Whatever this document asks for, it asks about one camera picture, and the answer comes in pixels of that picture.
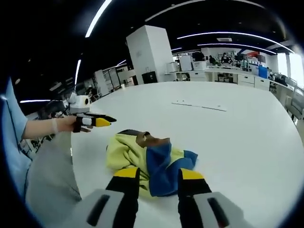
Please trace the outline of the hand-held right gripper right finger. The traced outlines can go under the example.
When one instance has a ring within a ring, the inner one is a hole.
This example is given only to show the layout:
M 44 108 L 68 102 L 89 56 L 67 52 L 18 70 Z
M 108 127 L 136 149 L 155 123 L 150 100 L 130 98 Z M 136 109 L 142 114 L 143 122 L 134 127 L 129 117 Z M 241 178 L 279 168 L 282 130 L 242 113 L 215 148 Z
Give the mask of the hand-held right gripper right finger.
M 212 192 L 203 175 L 181 168 L 178 213 L 183 228 L 251 228 L 243 210 L 220 192 Z

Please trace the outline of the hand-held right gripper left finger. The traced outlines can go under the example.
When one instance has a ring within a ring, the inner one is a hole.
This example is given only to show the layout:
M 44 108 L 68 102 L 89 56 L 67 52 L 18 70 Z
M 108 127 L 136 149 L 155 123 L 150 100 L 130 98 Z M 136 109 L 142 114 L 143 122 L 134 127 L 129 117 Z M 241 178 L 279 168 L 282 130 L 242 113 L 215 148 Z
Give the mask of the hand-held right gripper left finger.
M 138 211 L 139 168 L 116 172 L 105 189 L 92 192 L 68 217 L 70 228 L 132 228 Z

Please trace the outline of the person's left hand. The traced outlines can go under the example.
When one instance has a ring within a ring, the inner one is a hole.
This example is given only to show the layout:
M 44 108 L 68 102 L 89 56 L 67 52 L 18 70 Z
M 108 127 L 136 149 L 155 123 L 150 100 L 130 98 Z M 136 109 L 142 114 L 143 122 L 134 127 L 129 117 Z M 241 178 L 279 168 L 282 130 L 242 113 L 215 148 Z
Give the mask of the person's left hand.
M 52 119 L 52 129 L 54 133 L 59 132 L 72 132 L 76 122 L 75 116 L 66 116 L 63 118 Z

